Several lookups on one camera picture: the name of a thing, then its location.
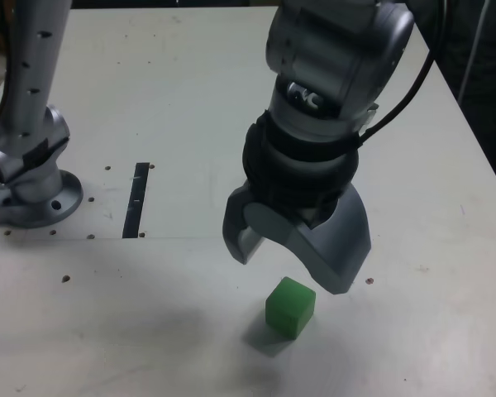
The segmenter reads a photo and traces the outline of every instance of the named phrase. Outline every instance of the bolt hole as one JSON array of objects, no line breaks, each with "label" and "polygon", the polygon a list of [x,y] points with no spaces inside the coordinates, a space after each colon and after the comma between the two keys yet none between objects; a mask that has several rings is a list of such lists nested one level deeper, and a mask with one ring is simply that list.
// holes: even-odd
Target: bolt hole
[{"label": "bolt hole", "polygon": [[39,31],[36,36],[39,38],[39,39],[47,39],[48,37],[52,37],[53,35],[48,32],[48,31]]}]

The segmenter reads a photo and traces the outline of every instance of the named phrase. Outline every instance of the white tabletop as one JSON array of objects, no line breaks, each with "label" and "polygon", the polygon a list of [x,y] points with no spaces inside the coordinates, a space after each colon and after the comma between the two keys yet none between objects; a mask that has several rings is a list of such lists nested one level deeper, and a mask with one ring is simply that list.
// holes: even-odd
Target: white tabletop
[{"label": "white tabletop", "polygon": [[[59,165],[95,201],[0,227],[0,397],[496,397],[496,178],[437,68],[360,149],[373,249],[349,294],[270,242],[230,257],[222,217],[270,101],[273,14],[71,12],[50,101],[72,133]],[[426,53],[415,31],[376,120]],[[122,240],[136,162],[155,165],[146,237]],[[284,276],[317,292],[293,343],[261,317]]]}]

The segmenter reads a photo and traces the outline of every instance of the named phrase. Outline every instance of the white table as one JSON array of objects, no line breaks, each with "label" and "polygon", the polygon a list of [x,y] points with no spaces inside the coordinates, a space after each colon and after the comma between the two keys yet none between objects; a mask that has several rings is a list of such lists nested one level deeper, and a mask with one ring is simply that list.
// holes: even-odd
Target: white table
[{"label": "white table", "polygon": [[[0,397],[496,397],[496,178],[437,68],[360,150],[373,250],[349,294],[270,242],[230,258],[222,217],[270,101],[273,14],[71,12],[50,100],[72,131],[60,167],[95,201],[53,227],[0,227]],[[426,53],[415,31],[376,120]],[[122,240],[142,161],[146,238]],[[286,275],[317,307],[273,344],[261,313]]]}]

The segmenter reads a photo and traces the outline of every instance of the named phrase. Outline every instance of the green block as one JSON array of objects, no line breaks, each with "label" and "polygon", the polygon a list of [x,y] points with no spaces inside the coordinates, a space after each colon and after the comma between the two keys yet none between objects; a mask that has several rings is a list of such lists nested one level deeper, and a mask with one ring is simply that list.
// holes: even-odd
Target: green block
[{"label": "green block", "polygon": [[314,314],[316,293],[285,277],[266,300],[266,323],[284,337],[296,339]]}]

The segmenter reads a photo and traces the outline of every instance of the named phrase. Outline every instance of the metal robot arm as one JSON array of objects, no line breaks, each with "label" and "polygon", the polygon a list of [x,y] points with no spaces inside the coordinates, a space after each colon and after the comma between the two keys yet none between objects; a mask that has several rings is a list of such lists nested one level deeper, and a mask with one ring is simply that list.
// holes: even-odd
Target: metal robot arm
[{"label": "metal robot arm", "polygon": [[413,28],[404,7],[375,0],[284,0],[266,45],[278,74],[246,136],[247,181],[228,199],[222,234],[245,264],[263,237],[293,252],[327,291],[349,290],[371,248],[351,180],[359,132]]},{"label": "metal robot arm", "polygon": [[81,183],[59,170],[69,129],[47,107],[72,0],[17,1],[0,104],[0,224],[42,227],[81,203]]}]

